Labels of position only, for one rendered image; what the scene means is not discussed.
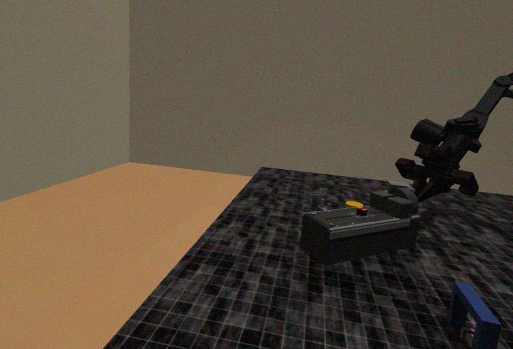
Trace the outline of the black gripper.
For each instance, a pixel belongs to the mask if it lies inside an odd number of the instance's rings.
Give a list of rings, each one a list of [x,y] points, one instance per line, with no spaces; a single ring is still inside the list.
[[[395,166],[401,176],[413,180],[412,187],[425,186],[421,193],[415,194],[421,202],[443,192],[450,192],[450,187],[459,184],[461,194],[475,196],[479,186],[473,172],[459,170],[460,154],[452,150],[451,162],[446,169],[440,167],[440,163],[426,162],[424,166],[417,165],[413,160],[399,158]],[[427,178],[429,182],[427,183]]]

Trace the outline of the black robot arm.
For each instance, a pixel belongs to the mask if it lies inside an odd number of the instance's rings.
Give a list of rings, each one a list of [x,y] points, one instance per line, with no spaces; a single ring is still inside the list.
[[[410,137],[420,142],[414,155],[423,159],[423,165],[427,161],[440,163],[439,166],[446,169],[451,162],[453,149],[460,154],[461,159],[468,150],[478,153],[482,146],[478,139],[490,113],[501,98],[513,99],[510,85],[513,85],[513,73],[497,77],[472,110],[462,117],[448,120],[444,127],[428,119],[418,122]]]

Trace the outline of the yellow short cylinder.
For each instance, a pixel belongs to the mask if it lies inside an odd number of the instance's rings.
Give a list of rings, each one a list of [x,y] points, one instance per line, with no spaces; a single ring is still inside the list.
[[[358,206],[363,206],[363,204],[361,204],[359,202],[355,202],[355,201],[347,201],[345,204],[345,208],[352,208],[352,207],[358,207]]]

